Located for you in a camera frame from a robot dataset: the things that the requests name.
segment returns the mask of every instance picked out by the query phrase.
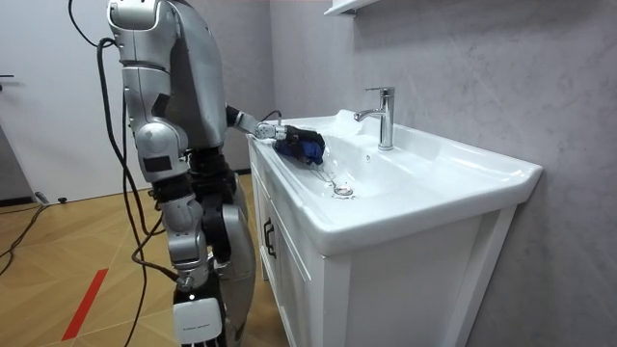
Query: wooden floor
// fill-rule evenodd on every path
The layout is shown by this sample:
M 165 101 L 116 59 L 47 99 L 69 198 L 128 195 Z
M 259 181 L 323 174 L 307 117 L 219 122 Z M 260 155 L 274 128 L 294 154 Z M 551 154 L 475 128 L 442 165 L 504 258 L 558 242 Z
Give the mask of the wooden floor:
M 251 177 L 242 176 L 241 183 L 256 243 Z M 158 212 L 152 208 L 152 199 L 142 193 L 147 224 L 153 226 Z M 1 252 L 36 210 L 1 213 L 23 207 L 0 208 Z M 43 211 L 17 248 L 13 265 L 0 278 L 0 346 L 123 346 L 142 290 L 141 268 L 130 259 L 135 239 L 129 230 L 121 195 L 54 205 Z M 146 259 L 170 266 L 164 234 L 147 245 Z M 0 259 L 0 269 L 7 260 L 6 256 Z M 102 269 L 109 270 L 77 337 L 62 341 L 95 274 Z M 260 271 L 257 266 L 243 346 L 287 346 L 272 290 Z M 178 346 L 174 341 L 173 290 L 170 280 L 148 270 L 148 292 L 130 346 Z

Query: faucet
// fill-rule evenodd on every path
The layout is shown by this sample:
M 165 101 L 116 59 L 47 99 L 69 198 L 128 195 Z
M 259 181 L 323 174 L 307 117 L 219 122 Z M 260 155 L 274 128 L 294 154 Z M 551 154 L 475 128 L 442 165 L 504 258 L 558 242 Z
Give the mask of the faucet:
M 369 88 L 365 91 L 379 91 L 380 108 L 366 110 L 354 114 L 354 120 L 363 121 L 369 116 L 379 116 L 381 131 L 379 135 L 379 149 L 391 150 L 394 148 L 392 135 L 394 133 L 394 87 Z

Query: shelf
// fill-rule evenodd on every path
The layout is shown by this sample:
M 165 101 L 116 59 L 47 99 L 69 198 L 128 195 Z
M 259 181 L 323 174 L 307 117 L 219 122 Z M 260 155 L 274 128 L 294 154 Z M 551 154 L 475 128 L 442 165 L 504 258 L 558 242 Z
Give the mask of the shelf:
M 348 14 L 355 15 L 356 10 L 377 2 L 378 0 L 334 0 L 332 6 L 324 13 L 325 15 Z

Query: drain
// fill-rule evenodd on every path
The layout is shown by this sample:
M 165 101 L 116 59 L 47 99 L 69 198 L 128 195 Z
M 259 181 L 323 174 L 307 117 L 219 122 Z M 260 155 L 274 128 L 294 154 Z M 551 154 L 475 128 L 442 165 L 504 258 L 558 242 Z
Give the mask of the drain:
M 347 186 L 338 186 L 335 188 L 335 194 L 343 197 L 349 197 L 354 194 L 354 190 Z

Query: white sink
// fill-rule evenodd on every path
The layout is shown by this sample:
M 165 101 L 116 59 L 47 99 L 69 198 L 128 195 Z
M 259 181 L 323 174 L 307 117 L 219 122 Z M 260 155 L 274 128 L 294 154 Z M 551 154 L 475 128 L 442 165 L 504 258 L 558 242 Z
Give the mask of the white sink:
M 515 206 L 529 198 L 542 167 L 401 125 L 381 151 L 379 120 L 351 111 L 285 120 L 324 135 L 324 164 L 308 167 L 252 139 L 308 237 L 323 255 L 350 252 L 418 231 Z M 335 187 L 352 195 L 335 194 Z

